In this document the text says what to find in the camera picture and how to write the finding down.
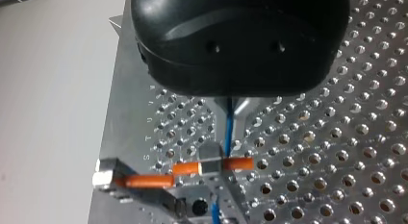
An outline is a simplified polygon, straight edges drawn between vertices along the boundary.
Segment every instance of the vent hole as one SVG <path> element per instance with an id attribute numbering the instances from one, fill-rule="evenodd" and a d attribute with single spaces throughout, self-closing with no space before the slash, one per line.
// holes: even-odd
<path id="1" fill-rule="evenodd" d="M 275 219 L 276 215 L 273 210 L 267 210 L 264 212 L 264 219 L 265 221 L 273 221 Z"/>
<path id="2" fill-rule="evenodd" d="M 292 210 L 291 214 L 292 214 L 292 217 L 293 217 L 294 219 L 300 219 L 300 218 L 303 217 L 304 212 L 303 212 L 303 209 L 301 209 L 301 208 L 299 208 L 299 207 L 296 207 L 296 208 L 294 208 L 294 209 Z"/>

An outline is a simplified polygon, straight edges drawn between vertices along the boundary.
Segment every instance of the perforated metal plate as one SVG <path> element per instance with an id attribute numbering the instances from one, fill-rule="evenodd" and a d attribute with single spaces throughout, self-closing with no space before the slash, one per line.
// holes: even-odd
<path id="1" fill-rule="evenodd" d="M 247 118 L 232 156 L 255 158 L 254 171 L 235 173 L 251 223 L 408 223 L 407 17 L 408 0 L 351 0 L 327 79 L 295 97 L 265 99 Z M 147 130 L 145 142 L 125 145 L 135 148 L 134 166 L 167 173 L 195 161 L 214 138 L 205 100 L 144 85 L 146 123 L 135 126 Z M 198 184 L 183 177 L 176 189 Z"/>

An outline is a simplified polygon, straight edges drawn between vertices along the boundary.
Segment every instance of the hole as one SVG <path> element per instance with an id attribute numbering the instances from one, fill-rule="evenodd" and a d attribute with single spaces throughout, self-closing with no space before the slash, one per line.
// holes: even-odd
<path id="1" fill-rule="evenodd" d="M 380 208 L 383 212 L 393 212 L 395 210 L 395 204 L 392 200 L 386 199 L 380 202 Z"/>
<path id="2" fill-rule="evenodd" d="M 156 167 L 156 169 L 163 168 L 163 165 L 160 162 L 157 162 L 154 166 Z"/>
<path id="3" fill-rule="evenodd" d="M 186 121 L 185 121 L 185 120 L 179 120 L 179 121 L 177 122 L 177 126 L 178 126 L 178 127 L 183 127 L 185 124 L 186 124 Z"/>
<path id="4" fill-rule="evenodd" d="M 387 168 L 394 168 L 394 166 L 395 166 L 395 162 L 392 159 L 385 159 L 382 162 L 382 164 L 384 165 L 384 167 L 387 167 Z"/>
<path id="5" fill-rule="evenodd" d="M 264 169 L 266 169 L 266 168 L 268 167 L 268 162 L 267 162 L 266 160 L 260 160 L 260 161 L 258 161 L 258 163 L 256 164 L 256 166 L 257 166 L 259 169 L 264 170 Z"/>
<path id="6" fill-rule="evenodd" d="M 375 107 L 379 110 L 385 110 L 388 107 L 388 102 L 386 100 L 379 100 L 375 103 Z"/>
<path id="7" fill-rule="evenodd" d="M 319 154 L 313 154 L 311 156 L 309 156 L 309 162 L 311 164 L 318 164 L 321 161 L 321 157 L 319 156 Z"/>
<path id="8" fill-rule="evenodd" d="M 155 149 L 162 149 L 163 146 L 164 146 L 164 145 L 163 145 L 161 142 L 159 142 L 159 143 L 157 143 L 157 144 L 155 145 Z"/>
<path id="9" fill-rule="evenodd" d="M 262 119 L 260 117 L 256 117 L 253 121 L 252 121 L 252 125 L 254 127 L 260 127 L 262 125 Z"/>
<path id="10" fill-rule="evenodd" d="M 310 117 L 310 113 L 308 111 L 303 111 L 299 114 L 299 119 L 303 121 L 308 120 L 309 117 Z"/>
<path id="11" fill-rule="evenodd" d="M 361 171 L 361 170 L 364 170 L 365 168 L 366 168 L 366 166 L 362 162 L 356 162 L 354 164 L 354 169 L 355 170 Z"/>
<path id="12" fill-rule="evenodd" d="M 385 182 L 385 176 L 383 173 L 381 172 L 375 172 L 371 175 L 371 180 L 375 183 L 375 184 L 383 184 Z"/>
<path id="13" fill-rule="evenodd" d="M 275 121 L 276 121 L 277 123 L 279 123 L 279 124 L 282 124 L 282 123 L 284 123 L 284 122 L 286 121 L 286 116 L 285 116 L 284 114 L 278 114 L 278 115 L 275 117 Z"/>
<path id="14" fill-rule="evenodd" d="M 312 193 L 306 193 L 306 194 L 303 196 L 303 200 L 304 200 L 305 202 L 307 202 L 307 203 L 311 203 L 311 202 L 315 201 L 315 196 L 313 196 Z"/>
<path id="15" fill-rule="evenodd" d="M 341 202 L 344 200 L 344 193 L 341 190 L 335 190 L 332 194 L 332 197 L 335 201 Z"/>
<path id="16" fill-rule="evenodd" d="M 342 182 L 346 187 L 354 187 L 354 185 L 356 184 L 356 180 L 352 175 L 345 175 Z"/>
<path id="17" fill-rule="evenodd" d="M 356 131 L 359 135 L 366 135 L 369 133 L 369 127 L 365 124 L 358 125 Z"/>
<path id="18" fill-rule="evenodd" d="M 320 208 L 320 214 L 323 216 L 331 216 L 333 214 L 333 209 L 330 205 L 323 205 Z"/>
<path id="19" fill-rule="evenodd" d="M 375 156 L 377 156 L 377 151 L 375 151 L 372 147 L 367 147 L 364 149 L 363 154 L 367 158 L 373 159 Z"/>
<path id="20" fill-rule="evenodd" d="M 299 184 L 296 181 L 290 181 L 286 184 L 286 188 L 290 192 L 295 192 L 299 188 Z"/>
<path id="21" fill-rule="evenodd" d="M 252 151 L 248 150 L 243 154 L 246 158 L 249 158 L 253 155 Z"/>
<path id="22" fill-rule="evenodd" d="M 241 142 L 239 140 L 234 140 L 232 142 L 232 149 L 233 150 L 240 150 L 241 146 L 242 146 L 242 144 L 241 144 Z"/>
<path id="23" fill-rule="evenodd" d="M 165 106 L 160 106 L 159 107 L 159 112 L 164 112 L 166 110 L 166 107 Z"/>
<path id="24" fill-rule="evenodd" d="M 271 150 L 268 151 L 268 154 L 270 156 L 275 156 L 278 153 L 278 149 L 276 147 L 273 147 Z"/>
<path id="25" fill-rule="evenodd" d="M 193 117 L 196 114 L 196 110 L 195 109 L 190 109 L 189 111 L 187 111 L 187 116 L 189 117 Z"/>
<path id="26" fill-rule="evenodd" d="M 401 185 L 393 186 L 393 193 L 396 195 L 402 195 L 405 193 L 405 188 Z"/>
<path id="27" fill-rule="evenodd" d="M 169 103 L 174 103 L 175 101 L 177 101 L 177 96 L 176 95 L 171 95 L 168 97 L 168 102 Z"/>
<path id="28" fill-rule="evenodd" d="M 200 118 L 198 118 L 197 122 L 198 122 L 198 124 L 204 124 L 205 120 L 206 120 L 206 118 L 201 116 Z"/>
<path id="29" fill-rule="evenodd" d="M 330 132 L 331 137 L 333 138 L 339 138 L 342 136 L 342 131 L 339 128 L 335 128 Z"/>
<path id="30" fill-rule="evenodd" d="M 261 137 L 258 137 L 257 139 L 255 139 L 254 144 L 257 148 L 263 147 L 265 145 L 265 140 Z"/>
<path id="31" fill-rule="evenodd" d="M 406 148 L 403 144 L 394 144 L 392 150 L 396 155 L 404 155 L 406 152 Z"/>
<path id="32" fill-rule="evenodd" d="M 204 106 L 204 99 L 201 99 L 201 100 L 199 100 L 199 101 L 197 101 L 197 106 L 199 106 L 199 107 L 202 107 L 202 106 Z"/>
<path id="33" fill-rule="evenodd" d="M 345 162 L 348 160 L 348 154 L 346 151 L 342 150 L 336 153 L 336 158 L 339 162 Z"/>
<path id="34" fill-rule="evenodd" d="M 171 112 L 167 115 L 167 119 L 172 120 L 174 119 L 174 117 L 176 117 L 176 113 L 175 112 Z"/>
<path id="35" fill-rule="evenodd" d="M 374 192 L 372 191 L 370 187 L 364 188 L 362 193 L 363 193 L 363 196 L 365 197 L 372 197 L 374 195 Z"/>
<path id="36" fill-rule="evenodd" d="M 315 137 L 316 135 L 312 131 L 308 131 L 303 135 L 303 139 L 307 142 L 312 142 L 313 140 L 315 140 Z"/>
<path id="37" fill-rule="evenodd" d="M 408 181 L 408 169 L 403 169 L 401 171 L 401 178 L 405 181 Z"/>
<path id="38" fill-rule="evenodd" d="M 278 198 L 276 198 L 276 204 L 279 206 L 283 206 L 288 202 L 288 199 L 284 195 L 279 195 Z"/>
<path id="39" fill-rule="evenodd" d="M 157 129 L 159 129 L 159 130 L 162 130 L 162 129 L 164 129 L 165 128 L 165 125 L 163 124 L 163 123 L 161 123 L 161 124 L 159 124 L 158 126 L 157 126 Z"/>
<path id="40" fill-rule="evenodd" d="M 295 132 L 295 131 L 297 131 L 297 130 L 299 129 L 299 125 L 297 125 L 296 123 L 293 123 L 293 124 L 291 124 L 291 125 L 289 126 L 289 129 L 290 129 L 292 132 Z"/>
<path id="41" fill-rule="evenodd" d="M 285 167 L 291 167 L 294 164 L 294 159 L 292 157 L 285 157 L 283 159 L 283 165 Z"/>
<path id="42" fill-rule="evenodd" d="M 169 149 L 169 150 L 166 152 L 166 157 L 172 159 L 172 158 L 174 157 L 174 150 Z"/>
<path id="43" fill-rule="evenodd" d="M 246 180 L 250 183 L 255 181 L 255 174 L 254 173 L 250 173 L 248 175 L 246 175 Z"/>
<path id="44" fill-rule="evenodd" d="M 306 167 L 303 167 L 301 169 L 299 169 L 299 172 L 297 173 L 300 177 L 306 177 L 308 176 L 310 173 L 310 170 Z"/>
<path id="45" fill-rule="evenodd" d="M 204 199 L 195 200 L 192 203 L 192 213 L 196 216 L 202 216 L 208 211 L 208 204 Z"/>
<path id="46" fill-rule="evenodd" d="M 291 215 L 294 219 L 300 219 L 304 215 L 303 209 L 300 207 L 293 208 Z"/>
<path id="47" fill-rule="evenodd" d="M 264 212 L 265 221 L 273 221 L 275 217 L 276 217 L 275 212 L 271 209 Z"/>
<path id="48" fill-rule="evenodd" d="M 290 138 L 289 138 L 288 135 L 281 135 L 279 137 L 279 143 L 281 143 L 281 144 L 288 144 L 289 140 L 290 140 Z"/>
<path id="49" fill-rule="evenodd" d="M 194 155 L 195 155 L 195 152 L 196 152 L 196 149 L 195 149 L 194 146 L 191 146 L 189 149 L 187 149 L 187 154 L 188 154 L 189 156 L 194 156 Z"/>
<path id="50" fill-rule="evenodd" d="M 334 114 L 336 114 L 336 110 L 335 110 L 334 108 L 332 108 L 332 107 L 329 107 L 329 108 L 326 109 L 326 111 L 324 112 L 324 114 L 325 114 L 326 116 L 331 117 L 331 116 L 334 116 Z"/>
<path id="51" fill-rule="evenodd" d="M 205 48 L 208 53 L 219 53 L 221 51 L 219 45 L 213 40 L 208 41 Z"/>
<path id="52" fill-rule="evenodd" d="M 270 186 L 270 184 L 261 185 L 261 192 L 263 194 L 269 194 L 271 191 L 272 191 L 272 187 Z"/>
<path id="53" fill-rule="evenodd" d="M 184 109 L 184 103 L 180 103 L 178 106 L 177 106 L 177 109 L 179 109 L 179 110 L 182 110 L 182 109 Z"/>
<path id="54" fill-rule="evenodd" d="M 326 187 L 327 187 L 327 183 L 326 183 L 326 181 L 324 181 L 324 179 L 318 178 L 318 179 L 315 180 L 315 188 L 316 189 L 322 190 L 322 189 L 325 189 Z"/>
<path id="55" fill-rule="evenodd" d="M 206 138 L 205 138 L 204 136 L 201 136 L 201 137 L 198 138 L 198 142 L 199 142 L 199 143 L 202 143 L 202 142 L 204 142 L 205 139 L 206 139 Z"/>
<path id="56" fill-rule="evenodd" d="M 272 126 L 269 126 L 265 129 L 265 134 L 271 135 L 275 131 L 275 129 Z"/>
<path id="57" fill-rule="evenodd" d="M 189 127 L 188 130 L 187 130 L 187 135 L 190 136 L 190 137 L 194 136 L 196 131 L 197 130 L 194 127 Z"/>
<path id="58" fill-rule="evenodd" d="M 272 178 L 274 179 L 274 180 L 278 180 L 278 179 L 280 179 L 280 177 L 282 176 L 282 172 L 280 171 L 280 170 L 276 170 L 275 172 L 273 172 L 272 173 Z"/>
<path id="59" fill-rule="evenodd" d="M 353 214 L 361 214 L 364 210 L 363 205 L 360 202 L 352 203 L 348 209 Z"/>

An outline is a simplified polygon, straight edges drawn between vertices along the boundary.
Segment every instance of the metal base plate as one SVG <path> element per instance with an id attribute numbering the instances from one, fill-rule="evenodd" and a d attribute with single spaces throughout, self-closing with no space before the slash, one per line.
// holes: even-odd
<path id="1" fill-rule="evenodd" d="M 351 0 L 327 79 L 295 97 L 264 99 L 248 117 L 232 155 L 257 165 L 235 172 L 251 223 L 408 223 L 407 4 Z M 204 99 L 171 93 L 148 76 L 127 1 L 100 158 L 167 173 L 175 162 L 196 160 L 214 126 Z M 183 177 L 172 191 L 199 183 Z M 117 215 L 115 223 L 172 222 L 106 200 L 94 194 L 89 223 L 114 223 L 107 220 Z"/>

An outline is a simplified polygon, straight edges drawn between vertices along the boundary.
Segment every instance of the metal bracket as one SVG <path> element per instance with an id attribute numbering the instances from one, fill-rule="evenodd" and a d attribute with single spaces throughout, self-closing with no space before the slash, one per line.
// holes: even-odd
<path id="1" fill-rule="evenodd" d="M 214 141 L 207 141 L 198 148 L 198 159 L 201 161 L 200 175 L 205 185 L 219 201 L 220 209 L 227 213 L 234 213 L 237 223 L 248 223 L 245 209 L 242 205 L 244 195 L 238 185 L 228 182 L 234 174 L 230 170 L 223 170 L 221 146 Z"/>
<path id="2" fill-rule="evenodd" d="M 177 199 L 162 188 L 128 188 L 120 179 L 137 174 L 119 159 L 100 160 L 92 177 L 95 189 L 107 193 L 120 203 L 140 202 L 144 205 L 159 208 L 175 220 L 186 223 L 186 203 Z"/>

